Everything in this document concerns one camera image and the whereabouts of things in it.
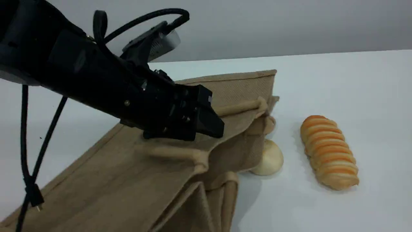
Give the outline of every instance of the robotic arm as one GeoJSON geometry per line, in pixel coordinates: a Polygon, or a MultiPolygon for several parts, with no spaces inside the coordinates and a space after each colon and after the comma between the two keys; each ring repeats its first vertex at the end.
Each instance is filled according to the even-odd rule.
{"type": "Polygon", "coordinates": [[[106,13],[96,11],[92,38],[45,0],[0,0],[0,78],[41,85],[144,130],[145,138],[222,137],[224,123],[211,108],[210,90],[176,84],[147,64],[177,46],[174,29],[188,20],[185,10],[164,9],[105,37],[106,13]],[[130,27],[165,14],[181,16],[132,40],[120,57],[106,47],[130,27]]]}

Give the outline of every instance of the bread roll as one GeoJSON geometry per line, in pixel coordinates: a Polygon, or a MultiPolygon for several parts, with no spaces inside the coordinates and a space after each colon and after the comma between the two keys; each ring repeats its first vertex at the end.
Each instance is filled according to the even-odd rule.
{"type": "Polygon", "coordinates": [[[283,165],[283,154],[276,143],[265,140],[262,161],[251,170],[256,175],[272,175],[278,172],[283,165]]]}
{"type": "Polygon", "coordinates": [[[309,116],[300,127],[300,137],[319,182],[335,190],[359,184],[356,159],[336,122],[309,116]]]}

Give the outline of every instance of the black cable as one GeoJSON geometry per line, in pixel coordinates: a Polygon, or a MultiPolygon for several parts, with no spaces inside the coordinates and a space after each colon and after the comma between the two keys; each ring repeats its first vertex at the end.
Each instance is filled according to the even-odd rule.
{"type": "Polygon", "coordinates": [[[46,153],[47,146],[49,145],[50,139],[52,138],[52,134],[54,129],[56,128],[57,121],[60,118],[61,112],[63,111],[64,105],[66,104],[67,97],[62,96],[59,106],[57,107],[56,112],[54,113],[53,119],[50,123],[49,129],[47,130],[46,137],[44,138],[42,148],[40,149],[39,156],[37,157],[36,164],[34,165],[32,178],[36,181],[37,175],[39,174],[40,166],[43,162],[44,154],[46,153]]]}
{"type": "Polygon", "coordinates": [[[151,13],[145,14],[143,16],[140,16],[127,24],[121,26],[120,28],[116,29],[112,33],[110,33],[106,38],[104,38],[104,43],[110,42],[112,39],[115,37],[119,36],[123,32],[129,30],[130,28],[143,23],[144,21],[147,21],[149,19],[153,19],[159,16],[163,15],[168,15],[168,14],[180,14],[181,16],[175,19],[171,24],[169,24],[168,32],[174,30],[175,28],[179,27],[183,23],[187,22],[189,20],[189,12],[184,9],[179,9],[179,8],[168,8],[168,9],[161,9],[157,11],[153,11],[151,13]]]}
{"type": "Polygon", "coordinates": [[[21,205],[19,217],[17,218],[16,232],[21,232],[21,230],[23,229],[23,222],[24,218],[26,217],[28,203],[29,199],[26,194],[26,196],[24,197],[23,205],[21,205]]]}
{"type": "Polygon", "coordinates": [[[27,213],[28,209],[28,204],[29,202],[32,201],[38,201],[38,199],[30,199],[31,197],[40,197],[42,200],[42,196],[40,193],[40,190],[38,189],[38,186],[35,184],[40,166],[42,164],[44,154],[46,153],[47,146],[49,145],[50,139],[52,137],[52,134],[54,132],[54,129],[56,128],[57,121],[59,120],[59,117],[61,115],[61,112],[63,111],[64,105],[66,104],[67,97],[63,96],[60,100],[59,106],[57,107],[57,110],[53,116],[53,119],[50,123],[49,129],[47,130],[46,137],[44,138],[42,147],[39,152],[39,156],[37,157],[36,164],[34,166],[34,171],[33,175],[30,176],[30,173],[28,171],[28,164],[27,164],[27,148],[26,148],[26,132],[27,132],[27,109],[28,109],[28,86],[23,85],[23,94],[22,94],[22,108],[21,108],[21,134],[20,134],[20,139],[21,139],[21,166],[22,166],[22,171],[23,171],[23,176],[26,184],[26,196],[24,197],[23,204],[20,209],[20,214],[17,219],[17,226],[16,226],[16,232],[21,232],[22,227],[23,227],[23,222],[24,218],[27,213]]]}
{"type": "Polygon", "coordinates": [[[20,124],[20,160],[21,171],[25,184],[30,179],[30,172],[27,164],[27,109],[28,109],[28,86],[23,85],[21,89],[21,124],[20,124]]]}

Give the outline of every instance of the white tabletop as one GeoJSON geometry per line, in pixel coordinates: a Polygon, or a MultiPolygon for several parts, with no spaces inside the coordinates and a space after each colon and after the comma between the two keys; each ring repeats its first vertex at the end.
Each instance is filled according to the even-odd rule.
{"type": "MultiPolygon", "coordinates": [[[[411,231],[412,50],[153,63],[175,80],[277,69],[268,138],[282,149],[282,170],[242,174],[232,231],[411,231]],[[303,153],[299,127],[322,114],[344,132],[359,167],[360,185],[331,191],[317,183],[303,153]]],[[[30,169],[60,96],[31,87],[30,169]]],[[[0,80],[0,220],[23,200],[19,160],[21,86],[0,80]]],[[[118,120],[69,100],[56,127],[38,184],[44,186],[118,120]]]]}

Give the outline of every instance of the gray wall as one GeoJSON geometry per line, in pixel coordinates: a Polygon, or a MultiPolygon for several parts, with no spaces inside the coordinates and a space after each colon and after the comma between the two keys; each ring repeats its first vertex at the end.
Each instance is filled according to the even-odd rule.
{"type": "MultiPolygon", "coordinates": [[[[50,0],[92,35],[103,9],[108,33],[145,13],[168,7],[190,12],[177,29],[182,43],[156,61],[186,61],[412,48],[412,0],[50,0]]],[[[131,39],[165,16],[109,43],[120,54],[131,39]]]]}

